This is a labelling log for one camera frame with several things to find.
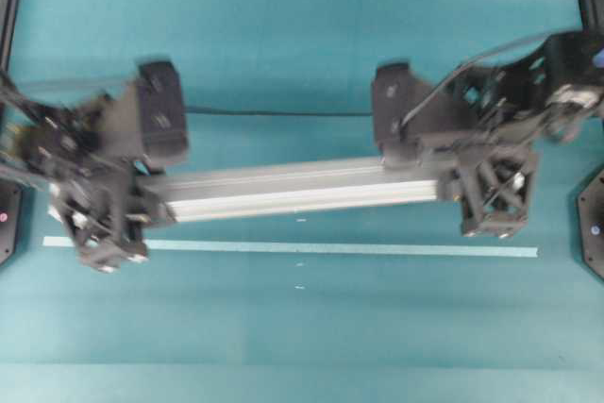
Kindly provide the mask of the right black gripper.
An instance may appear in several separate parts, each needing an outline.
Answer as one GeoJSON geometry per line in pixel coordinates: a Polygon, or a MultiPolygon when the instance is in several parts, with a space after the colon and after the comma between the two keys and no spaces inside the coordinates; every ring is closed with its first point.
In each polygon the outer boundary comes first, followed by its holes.
{"type": "Polygon", "coordinates": [[[518,140],[486,139],[482,97],[497,81],[490,67],[463,71],[443,89],[400,64],[400,172],[442,176],[458,165],[460,152],[461,233],[509,238],[529,218],[539,157],[518,140]]]}

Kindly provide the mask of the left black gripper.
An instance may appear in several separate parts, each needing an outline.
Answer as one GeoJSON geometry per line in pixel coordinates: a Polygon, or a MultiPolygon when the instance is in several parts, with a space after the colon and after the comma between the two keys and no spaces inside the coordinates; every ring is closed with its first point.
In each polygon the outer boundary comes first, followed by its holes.
{"type": "Polygon", "coordinates": [[[126,218],[127,198],[106,187],[86,186],[96,175],[106,182],[143,157],[136,81],[122,95],[100,92],[77,105],[46,106],[44,121],[58,134],[49,185],[49,213],[66,230],[82,264],[102,273],[124,261],[145,262],[142,228],[126,218]]]}

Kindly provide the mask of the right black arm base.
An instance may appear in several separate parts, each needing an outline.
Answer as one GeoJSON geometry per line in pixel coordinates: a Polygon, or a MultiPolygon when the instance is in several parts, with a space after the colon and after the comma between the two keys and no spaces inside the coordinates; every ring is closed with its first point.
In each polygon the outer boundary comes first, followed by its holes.
{"type": "Polygon", "coordinates": [[[577,207],[582,259],[603,279],[603,170],[579,193],[577,207]]]}

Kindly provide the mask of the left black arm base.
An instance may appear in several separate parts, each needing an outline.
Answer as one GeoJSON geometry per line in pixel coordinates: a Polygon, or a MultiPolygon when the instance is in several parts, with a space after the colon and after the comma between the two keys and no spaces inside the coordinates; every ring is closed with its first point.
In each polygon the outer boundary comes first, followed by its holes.
{"type": "Polygon", "coordinates": [[[15,252],[23,200],[22,188],[11,181],[1,181],[0,260],[4,265],[15,252]]]}

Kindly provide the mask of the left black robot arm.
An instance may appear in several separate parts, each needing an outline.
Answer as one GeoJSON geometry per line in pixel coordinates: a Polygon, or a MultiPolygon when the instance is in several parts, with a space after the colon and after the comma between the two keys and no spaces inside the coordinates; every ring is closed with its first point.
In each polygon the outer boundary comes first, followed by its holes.
{"type": "Polygon", "coordinates": [[[23,114],[1,151],[1,175],[45,183],[49,213],[66,230],[82,264],[111,273],[145,262],[143,232],[174,215],[145,180],[187,154],[178,74],[171,63],[139,67],[121,94],[100,92],[73,106],[49,105],[1,75],[1,103],[23,114]]]}

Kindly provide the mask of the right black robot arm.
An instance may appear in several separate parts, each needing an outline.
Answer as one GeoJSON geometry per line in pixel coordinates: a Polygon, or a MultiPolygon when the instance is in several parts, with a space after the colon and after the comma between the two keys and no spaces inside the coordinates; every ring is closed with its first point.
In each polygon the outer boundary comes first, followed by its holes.
{"type": "Polygon", "coordinates": [[[573,141],[603,114],[601,34],[544,36],[498,64],[486,52],[431,84],[406,64],[372,84],[374,137],[387,167],[427,169],[439,195],[461,206],[461,232],[509,237],[529,217],[539,165],[534,142],[573,141]]]}

